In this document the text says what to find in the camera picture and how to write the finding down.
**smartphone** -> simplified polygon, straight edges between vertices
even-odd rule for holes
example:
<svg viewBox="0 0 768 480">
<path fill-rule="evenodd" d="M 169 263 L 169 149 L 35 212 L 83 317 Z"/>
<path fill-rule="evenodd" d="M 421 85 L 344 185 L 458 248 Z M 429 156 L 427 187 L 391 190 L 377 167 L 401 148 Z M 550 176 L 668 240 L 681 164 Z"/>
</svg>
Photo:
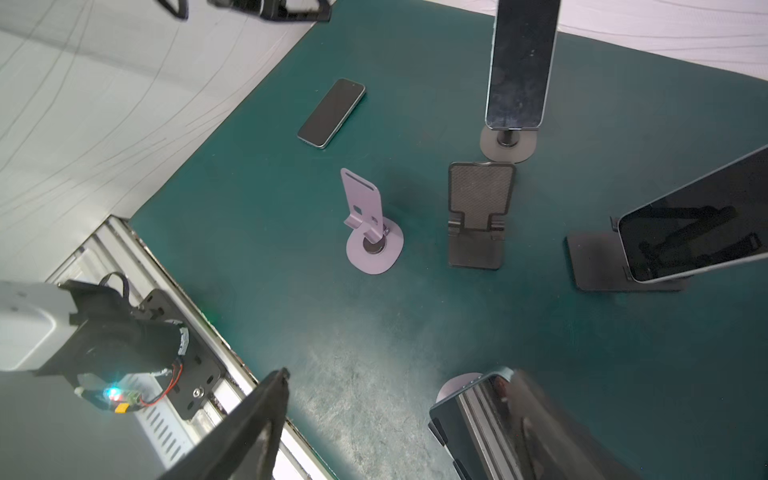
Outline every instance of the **smartphone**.
<svg viewBox="0 0 768 480">
<path fill-rule="evenodd" d="M 624 215 L 632 277 L 655 283 L 768 258 L 768 145 Z"/>
<path fill-rule="evenodd" d="M 346 78 L 336 81 L 299 129 L 299 138 L 325 148 L 365 93 L 362 84 Z"/>
</svg>

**green table mat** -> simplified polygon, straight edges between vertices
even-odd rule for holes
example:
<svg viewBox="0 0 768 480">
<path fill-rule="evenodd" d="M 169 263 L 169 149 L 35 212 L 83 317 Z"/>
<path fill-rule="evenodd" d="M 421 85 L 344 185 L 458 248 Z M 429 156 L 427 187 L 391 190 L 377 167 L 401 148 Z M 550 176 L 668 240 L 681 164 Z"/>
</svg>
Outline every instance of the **green table mat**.
<svg viewBox="0 0 768 480">
<path fill-rule="evenodd" d="M 452 376 L 528 370 L 645 478 L 763 478 L 768 263 L 682 293 L 574 288 L 564 237 L 768 143 L 768 84 L 559 34 L 538 149 L 497 272 L 452 269 L 448 165 L 482 161 L 493 18 L 340 0 L 132 225 L 339 478 L 454 478 L 428 409 Z M 338 78 L 368 93 L 324 151 L 296 138 Z M 405 249 L 346 259 L 339 169 L 382 192 Z"/>
</svg>

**black metal bracket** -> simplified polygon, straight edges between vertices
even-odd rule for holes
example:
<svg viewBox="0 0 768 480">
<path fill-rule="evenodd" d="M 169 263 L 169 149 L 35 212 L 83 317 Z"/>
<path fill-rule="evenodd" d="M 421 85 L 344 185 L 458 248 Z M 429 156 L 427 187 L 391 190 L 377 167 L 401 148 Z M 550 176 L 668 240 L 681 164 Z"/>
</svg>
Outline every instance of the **black metal bracket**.
<svg viewBox="0 0 768 480">
<path fill-rule="evenodd" d="M 189 329 L 190 342 L 182 357 L 184 370 L 167 397 L 183 420 L 191 419 L 227 370 L 163 290 L 152 290 L 135 314 L 157 321 L 178 320 Z M 165 390 L 170 383 L 170 376 L 166 379 L 158 377 L 157 380 Z"/>
</svg>

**round stand base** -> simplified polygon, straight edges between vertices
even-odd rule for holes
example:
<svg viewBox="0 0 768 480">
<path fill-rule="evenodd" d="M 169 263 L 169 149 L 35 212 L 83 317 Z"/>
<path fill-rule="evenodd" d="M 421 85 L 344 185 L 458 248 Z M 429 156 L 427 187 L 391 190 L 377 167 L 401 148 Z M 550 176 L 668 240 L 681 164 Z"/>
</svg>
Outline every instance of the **round stand base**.
<svg viewBox="0 0 768 480">
<path fill-rule="evenodd" d="M 499 130 L 483 127 L 480 133 L 480 150 L 494 162 L 519 164 L 526 161 L 536 151 L 536 130 L 516 130 L 513 132 L 515 144 L 506 147 L 498 142 Z"/>
<path fill-rule="evenodd" d="M 472 380 L 479 379 L 481 376 L 482 373 L 465 373 L 453 377 L 440 388 L 435 403 L 440 403 L 441 400 L 448 398 L 452 393 L 459 391 L 463 386 L 468 385 Z"/>
<path fill-rule="evenodd" d="M 386 235 L 384 248 L 378 253 L 366 251 L 363 245 L 366 238 L 363 232 L 365 229 L 361 227 L 353 230 L 352 235 L 349 235 L 349 239 L 346 241 L 346 257 L 349 258 L 352 265 L 369 275 L 378 275 L 389 270 L 402 252 L 404 239 L 400 227 L 386 217 L 384 218 L 384 227 L 389 228 L 389 233 Z"/>
</svg>

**lavender phone stand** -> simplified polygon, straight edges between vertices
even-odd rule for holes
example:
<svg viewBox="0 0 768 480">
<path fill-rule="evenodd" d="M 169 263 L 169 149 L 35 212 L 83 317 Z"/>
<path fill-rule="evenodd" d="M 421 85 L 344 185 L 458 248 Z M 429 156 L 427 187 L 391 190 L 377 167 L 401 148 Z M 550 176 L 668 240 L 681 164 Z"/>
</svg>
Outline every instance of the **lavender phone stand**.
<svg viewBox="0 0 768 480">
<path fill-rule="evenodd" d="M 344 224 L 352 228 L 346 256 L 369 275 L 384 273 L 402 252 L 402 230 L 382 215 L 382 198 L 375 185 L 346 168 L 341 169 L 341 181 L 349 204 Z"/>
</svg>

